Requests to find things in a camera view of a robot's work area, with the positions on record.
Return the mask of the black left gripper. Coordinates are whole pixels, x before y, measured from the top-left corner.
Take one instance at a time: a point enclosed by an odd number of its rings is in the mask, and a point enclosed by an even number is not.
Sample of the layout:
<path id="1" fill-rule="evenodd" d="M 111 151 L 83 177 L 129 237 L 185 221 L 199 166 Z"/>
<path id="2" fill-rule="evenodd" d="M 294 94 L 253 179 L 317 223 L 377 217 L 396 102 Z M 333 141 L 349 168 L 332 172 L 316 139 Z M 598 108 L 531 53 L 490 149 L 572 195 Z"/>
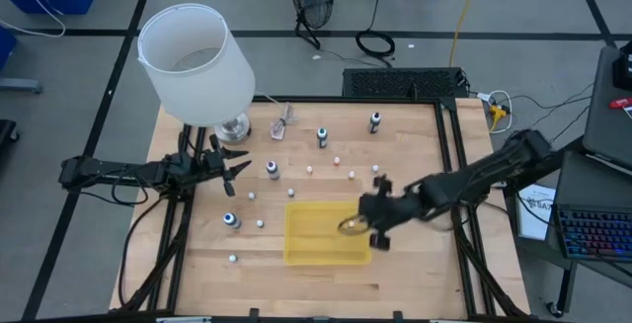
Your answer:
<path id="1" fill-rule="evenodd" d="M 230 160 L 245 156 L 248 154 L 246 150 L 230 150 L 220 144 L 217 136 L 212 134 L 209 137 L 210 149 L 204 150 L 201 153 L 200 165 L 205 173 L 205 178 L 211 180 L 214 178 L 222 178 L 223 187 L 228 197 L 235 196 L 235 190 L 232 186 L 232 181 L 236 179 L 238 174 L 246 169 L 251 163 L 251 160 L 245 161 L 229 168 L 226 167 L 225 160 Z"/>

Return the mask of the grey metal foot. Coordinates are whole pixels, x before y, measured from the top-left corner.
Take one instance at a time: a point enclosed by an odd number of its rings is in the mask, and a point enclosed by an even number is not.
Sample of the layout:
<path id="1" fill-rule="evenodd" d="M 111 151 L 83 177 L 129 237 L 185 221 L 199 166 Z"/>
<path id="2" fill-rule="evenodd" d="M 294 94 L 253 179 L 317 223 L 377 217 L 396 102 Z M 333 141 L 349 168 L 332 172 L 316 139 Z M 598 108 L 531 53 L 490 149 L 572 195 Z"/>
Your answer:
<path id="1" fill-rule="evenodd" d="M 0 78 L 0 91 L 23 91 L 40 94 L 42 86 L 35 79 Z"/>

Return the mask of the white shade table lamp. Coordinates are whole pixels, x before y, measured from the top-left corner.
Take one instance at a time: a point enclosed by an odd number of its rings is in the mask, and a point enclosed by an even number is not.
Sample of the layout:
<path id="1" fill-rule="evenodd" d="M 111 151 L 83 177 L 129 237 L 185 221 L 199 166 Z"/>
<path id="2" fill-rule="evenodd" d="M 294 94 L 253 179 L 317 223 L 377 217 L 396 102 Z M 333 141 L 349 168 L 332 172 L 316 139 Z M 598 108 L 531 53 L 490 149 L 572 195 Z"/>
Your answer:
<path id="1" fill-rule="evenodd" d="M 256 79 L 220 13 L 197 3 L 168 7 L 145 23 L 137 50 L 168 114 L 212 126 L 226 144 L 249 137 Z"/>

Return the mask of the yellow translucent plastic bin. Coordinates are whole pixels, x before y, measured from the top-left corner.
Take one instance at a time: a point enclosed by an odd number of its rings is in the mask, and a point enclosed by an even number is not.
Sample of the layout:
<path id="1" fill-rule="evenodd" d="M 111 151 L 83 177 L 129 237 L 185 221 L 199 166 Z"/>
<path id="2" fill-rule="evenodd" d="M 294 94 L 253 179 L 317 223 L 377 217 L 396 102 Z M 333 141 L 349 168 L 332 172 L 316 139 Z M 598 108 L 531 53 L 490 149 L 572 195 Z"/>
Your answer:
<path id="1" fill-rule="evenodd" d="M 289 266 L 364 266 L 368 233 L 343 236 L 338 224 L 357 214 L 355 201 L 290 202 L 284 212 L 283 258 Z"/>

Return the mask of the black device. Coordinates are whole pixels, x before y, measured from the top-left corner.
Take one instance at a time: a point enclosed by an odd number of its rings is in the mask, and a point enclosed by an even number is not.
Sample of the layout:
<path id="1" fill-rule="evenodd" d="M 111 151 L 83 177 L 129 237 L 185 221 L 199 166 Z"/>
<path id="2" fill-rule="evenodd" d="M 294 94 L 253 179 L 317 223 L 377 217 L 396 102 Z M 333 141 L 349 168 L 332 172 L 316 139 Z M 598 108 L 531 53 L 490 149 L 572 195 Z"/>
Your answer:
<path id="1" fill-rule="evenodd" d="M 632 92 L 632 40 L 619 49 L 619 55 L 612 63 L 613 85 Z"/>

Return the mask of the black computer case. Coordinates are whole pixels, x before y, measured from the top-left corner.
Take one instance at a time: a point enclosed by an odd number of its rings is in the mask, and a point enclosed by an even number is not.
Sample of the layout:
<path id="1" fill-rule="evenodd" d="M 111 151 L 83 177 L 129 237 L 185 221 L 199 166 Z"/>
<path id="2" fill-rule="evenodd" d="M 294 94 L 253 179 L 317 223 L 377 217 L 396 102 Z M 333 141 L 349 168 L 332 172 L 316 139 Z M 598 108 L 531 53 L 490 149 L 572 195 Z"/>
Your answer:
<path id="1" fill-rule="evenodd" d="M 466 98 L 469 91 L 469 81 L 458 67 L 347 68 L 343 71 L 343 95 L 349 97 Z"/>

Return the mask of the backlit computer keyboard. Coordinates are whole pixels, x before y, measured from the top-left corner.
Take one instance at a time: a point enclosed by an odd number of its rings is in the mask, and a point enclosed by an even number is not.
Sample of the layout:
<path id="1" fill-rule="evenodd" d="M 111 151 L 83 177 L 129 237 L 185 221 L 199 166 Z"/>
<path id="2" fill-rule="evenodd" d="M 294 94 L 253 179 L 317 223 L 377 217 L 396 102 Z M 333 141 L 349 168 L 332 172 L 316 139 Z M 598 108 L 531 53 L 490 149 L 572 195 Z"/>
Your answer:
<path id="1" fill-rule="evenodd" d="M 632 208 L 554 204 L 563 255 L 574 260 L 632 262 Z"/>

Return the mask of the black caster base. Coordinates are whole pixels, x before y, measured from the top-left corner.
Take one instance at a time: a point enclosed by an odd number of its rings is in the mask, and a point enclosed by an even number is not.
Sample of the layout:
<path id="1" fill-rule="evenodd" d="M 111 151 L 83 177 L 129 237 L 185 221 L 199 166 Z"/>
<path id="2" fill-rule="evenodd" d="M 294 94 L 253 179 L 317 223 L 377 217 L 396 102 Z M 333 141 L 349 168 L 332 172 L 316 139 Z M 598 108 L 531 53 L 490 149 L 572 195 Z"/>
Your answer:
<path id="1" fill-rule="evenodd" d="M 0 168 L 7 163 L 20 138 L 15 121 L 0 120 Z"/>

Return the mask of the white power strip yellow plug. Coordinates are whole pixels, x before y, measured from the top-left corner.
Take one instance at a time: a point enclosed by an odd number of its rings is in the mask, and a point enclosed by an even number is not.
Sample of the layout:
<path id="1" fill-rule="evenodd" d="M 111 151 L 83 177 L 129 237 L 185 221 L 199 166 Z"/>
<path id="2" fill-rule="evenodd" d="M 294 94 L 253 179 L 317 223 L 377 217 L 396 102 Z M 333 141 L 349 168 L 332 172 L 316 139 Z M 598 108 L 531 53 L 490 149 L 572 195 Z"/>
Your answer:
<path id="1" fill-rule="evenodd" d="M 505 105 L 501 105 L 496 96 L 504 96 Z M 488 111 L 492 118 L 492 125 L 489 129 L 491 134 L 500 134 L 510 130 L 514 124 L 513 101 L 510 94 L 504 90 L 495 90 L 489 93 L 475 92 L 475 96 L 488 105 Z M 499 127 L 499 122 L 506 120 L 504 127 Z"/>

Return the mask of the black side desk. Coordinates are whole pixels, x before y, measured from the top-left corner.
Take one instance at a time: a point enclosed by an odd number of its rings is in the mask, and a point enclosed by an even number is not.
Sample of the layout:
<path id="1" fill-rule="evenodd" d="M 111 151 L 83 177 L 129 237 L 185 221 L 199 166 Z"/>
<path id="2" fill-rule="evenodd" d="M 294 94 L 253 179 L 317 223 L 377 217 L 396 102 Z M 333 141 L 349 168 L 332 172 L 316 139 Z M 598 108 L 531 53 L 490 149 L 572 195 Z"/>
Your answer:
<path id="1" fill-rule="evenodd" d="M 542 166 L 518 178 L 521 188 L 559 171 L 556 203 L 632 210 L 632 175 L 593 159 L 580 149 L 578 138 L 554 153 Z M 600 261 L 572 261 L 562 255 L 555 230 L 549 228 L 542 241 L 514 237 L 516 247 L 564 271 L 559 295 L 546 304 L 546 312 L 556 318 L 570 311 L 577 268 L 584 266 L 601 276 L 632 289 L 632 262 L 614 267 Z"/>

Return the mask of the black aluminium table frame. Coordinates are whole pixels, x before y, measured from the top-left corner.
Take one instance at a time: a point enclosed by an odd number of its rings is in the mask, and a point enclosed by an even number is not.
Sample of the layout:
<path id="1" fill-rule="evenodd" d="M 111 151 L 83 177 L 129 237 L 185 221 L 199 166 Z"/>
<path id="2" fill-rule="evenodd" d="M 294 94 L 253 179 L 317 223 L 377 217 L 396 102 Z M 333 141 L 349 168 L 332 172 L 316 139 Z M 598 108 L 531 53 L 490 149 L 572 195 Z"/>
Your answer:
<path id="1" fill-rule="evenodd" d="M 470 312 L 499 311 L 474 273 L 461 274 L 465 259 L 448 216 L 393 229 L 390 250 L 374 252 L 364 266 L 289 266 L 282 256 L 284 210 L 290 202 L 354 200 L 371 189 L 378 173 L 401 189 L 488 155 L 492 144 L 479 100 L 459 99 L 453 110 L 445 110 L 432 104 L 311 97 L 295 101 L 294 109 L 299 121 L 284 140 L 275 141 L 268 127 L 279 105 L 251 106 L 252 134 L 243 149 L 245 161 L 252 163 L 238 176 L 234 197 L 214 180 L 196 189 L 191 204 L 150 201 L 134 211 L 138 224 L 128 247 L 126 295 L 153 269 L 163 235 L 174 233 L 188 215 L 187 245 L 155 291 L 158 308 L 231 318 L 251 309 L 264 317 L 388 318 L 401 312 L 409 319 L 464 319 Z M 369 133 L 375 112 L 381 123 L 377 133 Z M 320 127 L 328 132 L 322 149 Z M 339 166 L 335 157 L 341 159 Z M 278 180 L 268 175 L 269 161 L 278 165 Z M 378 165 L 377 173 L 372 165 Z M 354 180 L 348 178 L 350 171 Z M 288 189 L 294 189 L 293 198 Z M 254 201 L 249 193 L 256 194 Z M 239 217 L 239 229 L 223 222 L 226 212 Z M 231 263 L 230 255 L 238 261 Z"/>

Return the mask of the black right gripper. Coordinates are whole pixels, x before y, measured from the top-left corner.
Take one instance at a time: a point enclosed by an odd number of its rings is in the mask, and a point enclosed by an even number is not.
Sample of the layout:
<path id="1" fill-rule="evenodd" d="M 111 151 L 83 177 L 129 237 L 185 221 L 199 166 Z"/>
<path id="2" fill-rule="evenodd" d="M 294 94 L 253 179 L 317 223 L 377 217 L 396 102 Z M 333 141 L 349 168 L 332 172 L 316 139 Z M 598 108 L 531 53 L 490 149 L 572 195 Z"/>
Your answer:
<path id="1" fill-rule="evenodd" d="M 370 229 L 369 246 L 373 249 L 388 251 L 390 238 L 386 232 L 411 219 L 422 219 L 428 212 L 421 198 L 414 192 L 406 192 L 401 197 L 391 197 L 392 182 L 385 175 L 373 178 L 376 194 L 365 193 L 359 198 L 358 212 L 343 219 L 337 230 L 343 236 L 359 236 Z M 355 226 L 348 226 L 353 220 Z"/>

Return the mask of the white paper sheet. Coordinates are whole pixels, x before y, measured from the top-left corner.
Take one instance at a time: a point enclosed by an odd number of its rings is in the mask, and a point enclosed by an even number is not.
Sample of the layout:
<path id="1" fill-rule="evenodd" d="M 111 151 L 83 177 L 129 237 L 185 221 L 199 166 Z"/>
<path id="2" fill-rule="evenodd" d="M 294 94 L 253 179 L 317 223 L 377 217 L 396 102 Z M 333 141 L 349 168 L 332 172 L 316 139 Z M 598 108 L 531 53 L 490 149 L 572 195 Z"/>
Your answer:
<path id="1" fill-rule="evenodd" d="M 551 205 L 556 191 L 539 185 L 530 185 L 518 192 L 518 236 L 544 241 L 551 217 Z"/>

